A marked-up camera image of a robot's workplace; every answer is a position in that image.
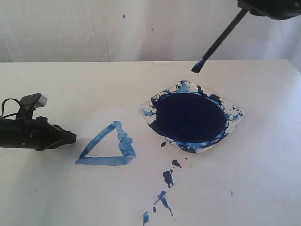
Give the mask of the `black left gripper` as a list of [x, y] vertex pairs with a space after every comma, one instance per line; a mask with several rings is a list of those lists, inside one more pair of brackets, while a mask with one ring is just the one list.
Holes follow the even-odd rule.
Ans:
[[76, 143], [77, 135], [58, 125], [50, 125], [46, 117], [37, 117], [27, 125], [24, 120], [0, 120], [0, 146], [36, 151], [53, 150]]

